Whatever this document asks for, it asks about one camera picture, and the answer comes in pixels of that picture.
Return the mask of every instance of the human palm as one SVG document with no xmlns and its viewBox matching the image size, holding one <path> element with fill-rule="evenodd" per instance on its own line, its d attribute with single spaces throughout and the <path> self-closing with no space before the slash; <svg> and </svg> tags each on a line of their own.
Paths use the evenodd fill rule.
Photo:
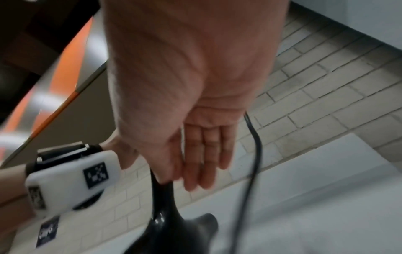
<svg viewBox="0 0 402 254">
<path fill-rule="evenodd" d="M 266 80 L 286 0 L 103 0 L 109 87 L 122 140 L 160 182 L 213 185 Z M 185 149 L 180 128 L 184 125 Z"/>
</svg>

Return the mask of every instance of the glossy black surface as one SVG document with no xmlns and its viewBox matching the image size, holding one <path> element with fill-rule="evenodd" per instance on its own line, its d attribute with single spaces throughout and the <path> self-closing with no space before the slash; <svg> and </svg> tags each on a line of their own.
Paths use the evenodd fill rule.
<svg viewBox="0 0 402 254">
<path fill-rule="evenodd" d="M 184 220 L 177 210 L 173 183 L 160 185 L 151 172 L 153 211 L 144 233 L 125 254 L 207 254 L 218 231 L 212 214 Z"/>
</svg>

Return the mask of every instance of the black cord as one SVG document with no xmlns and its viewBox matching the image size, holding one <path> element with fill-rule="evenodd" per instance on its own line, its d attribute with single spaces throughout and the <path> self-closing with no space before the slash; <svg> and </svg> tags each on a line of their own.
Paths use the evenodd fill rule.
<svg viewBox="0 0 402 254">
<path fill-rule="evenodd" d="M 250 178 L 250 181 L 248 182 L 248 186 L 245 191 L 243 200 L 241 202 L 241 205 L 239 208 L 239 213 L 237 215 L 236 225 L 235 225 L 235 228 L 233 230 L 233 235 L 232 235 L 232 246 L 230 247 L 229 254 L 235 254 L 237 251 L 237 245 L 239 243 L 241 232 L 244 227 L 245 215 L 247 212 L 248 205 L 250 203 L 251 192 L 253 191 L 255 179 L 256 179 L 258 171 L 261 167 L 261 154 L 262 154 L 262 149 L 263 149 L 262 144 L 261 144 L 261 139 L 260 139 L 258 133 L 255 131 L 247 112 L 244 114 L 244 119 L 246 120 L 247 127 L 250 130 L 251 135 L 254 138 L 255 157 L 254 157 L 253 169 L 251 171 L 251 178 Z"/>
</svg>

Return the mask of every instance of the orange edge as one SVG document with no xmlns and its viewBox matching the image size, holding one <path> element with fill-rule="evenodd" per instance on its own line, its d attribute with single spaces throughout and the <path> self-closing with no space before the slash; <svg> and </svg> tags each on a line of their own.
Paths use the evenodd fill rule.
<svg viewBox="0 0 402 254">
<path fill-rule="evenodd" d="M 46 126 L 49 125 L 50 122 L 52 122 L 76 97 L 78 96 L 78 93 L 76 91 L 72 92 L 72 94 L 64 101 L 64 103 L 56 110 L 54 111 L 45 121 L 43 121 L 38 128 L 36 128 L 30 138 L 33 139 L 36 137 L 43 129 L 46 128 Z"/>
</svg>

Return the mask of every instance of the tile floor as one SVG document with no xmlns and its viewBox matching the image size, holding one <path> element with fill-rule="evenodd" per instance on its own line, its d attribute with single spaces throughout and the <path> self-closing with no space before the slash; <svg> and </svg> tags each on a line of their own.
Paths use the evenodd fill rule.
<svg viewBox="0 0 402 254">
<path fill-rule="evenodd" d="M 272 74 L 249 110 L 268 169 L 348 133 L 391 162 L 402 161 L 402 53 L 305 9 L 291 9 Z M 236 154 L 213 190 L 188 193 L 184 206 L 249 174 L 254 144 L 239 123 Z M 139 159 L 102 200 L 61 217 L 57 239 L 34 249 L 40 222 L 21 228 L 10 254 L 75 254 L 146 223 L 149 167 Z"/>
</svg>

